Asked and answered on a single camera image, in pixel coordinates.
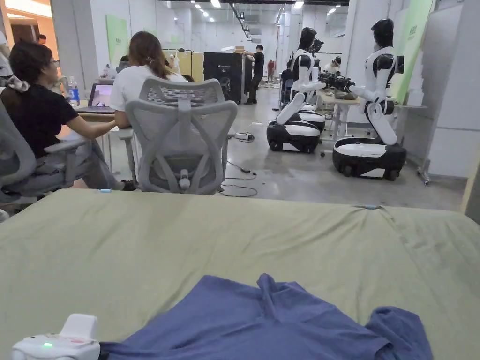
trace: woman in white shirt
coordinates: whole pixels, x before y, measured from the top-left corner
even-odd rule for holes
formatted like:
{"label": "woman in white shirt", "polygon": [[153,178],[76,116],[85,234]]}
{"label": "woman in white shirt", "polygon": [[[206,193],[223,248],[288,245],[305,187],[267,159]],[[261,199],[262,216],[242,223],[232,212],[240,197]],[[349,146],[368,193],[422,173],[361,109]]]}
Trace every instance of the woman in white shirt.
{"label": "woman in white shirt", "polygon": [[127,101],[138,99],[140,90],[149,76],[187,82],[181,75],[165,66],[165,56],[158,39],[149,32],[139,31],[130,40],[128,58],[130,67],[118,73],[110,95],[110,107],[115,109],[115,122],[119,128],[130,123],[125,114]]}

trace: green banner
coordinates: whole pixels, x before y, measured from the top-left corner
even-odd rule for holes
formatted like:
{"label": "green banner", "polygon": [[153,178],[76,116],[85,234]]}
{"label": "green banner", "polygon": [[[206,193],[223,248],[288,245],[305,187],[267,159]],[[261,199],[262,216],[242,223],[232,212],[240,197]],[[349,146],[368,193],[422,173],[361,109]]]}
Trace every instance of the green banner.
{"label": "green banner", "polygon": [[399,48],[395,49],[397,55],[405,56],[403,75],[396,74],[390,94],[396,97],[399,104],[405,102],[408,86],[413,74],[413,68],[417,61],[420,47],[423,41],[425,28],[427,27],[430,12],[435,7],[434,0],[413,0],[408,7],[405,25]]}
{"label": "green banner", "polygon": [[120,58],[128,53],[127,21],[114,15],[105,15],[107,23],[108,56],[112,66],[118,66]]}

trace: office chair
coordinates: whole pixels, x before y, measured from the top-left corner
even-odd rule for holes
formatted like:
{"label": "office chair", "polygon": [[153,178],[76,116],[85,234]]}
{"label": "office chair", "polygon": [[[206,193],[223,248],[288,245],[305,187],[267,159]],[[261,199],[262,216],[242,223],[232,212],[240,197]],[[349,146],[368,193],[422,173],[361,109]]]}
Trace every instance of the office chair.
{"label": "office chair", "polygon": [[0,100],[0,203],[71,187],[87,170],[87,163],[75,164],[75,151],[83,144],[85,140],[72,140],[46,147],[47,154],[64,154],[65,161],[50,173],[36,172],[37,159]]}
{"label": "office chair", "polygon": [[225,178],[226,142],[237,110],[215,79],[147,78],[139,99],[125,108],[143,153],[140,189],[214,194]]}

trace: chair armrest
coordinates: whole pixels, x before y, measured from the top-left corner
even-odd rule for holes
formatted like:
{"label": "chair armrest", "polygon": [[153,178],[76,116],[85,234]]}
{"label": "chair armrest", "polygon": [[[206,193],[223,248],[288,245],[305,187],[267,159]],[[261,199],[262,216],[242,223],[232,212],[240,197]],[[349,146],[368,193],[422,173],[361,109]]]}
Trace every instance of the chair armrest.
{"label": "chair armrest", "polygon": [[74,150],[77,147],[84,145],[85,143],[86,140],[84,139],[62,141],[61,143],[47,146],[44,150],[47,154],[55,154],[68,150]]}
{"label": "chair armrest", "polygon": [[120,140],[127,140],[131,139],[133,137],[133,129],[132,128],[126,128],[126,129],[120,129],[117,131]]}

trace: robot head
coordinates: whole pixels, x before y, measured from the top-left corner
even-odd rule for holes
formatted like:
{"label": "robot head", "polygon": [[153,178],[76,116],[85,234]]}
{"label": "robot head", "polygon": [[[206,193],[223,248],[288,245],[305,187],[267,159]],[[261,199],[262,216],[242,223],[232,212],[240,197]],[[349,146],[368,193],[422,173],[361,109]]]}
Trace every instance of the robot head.
{"label": "robot head", "polygon": [[372,26],[373,38],[380,48],[393,46],[393,20],[382,19]]}
{"label": "robot head", "polygon": [[311,48],[310,48],[310,51],[311,51],[312,53],[319,52],[320,49],[322,48],[322,45],[323,45],[323,44],[324,44],[323,41],[320,41],[319,39],[315,39],[315,40],[313,41],[313,45],[312,45]]}
{"label": "robot head", "polygon": [[301,31],[299,49],[309,51],[315,41],[317,32],[311,27],[305,27]]}

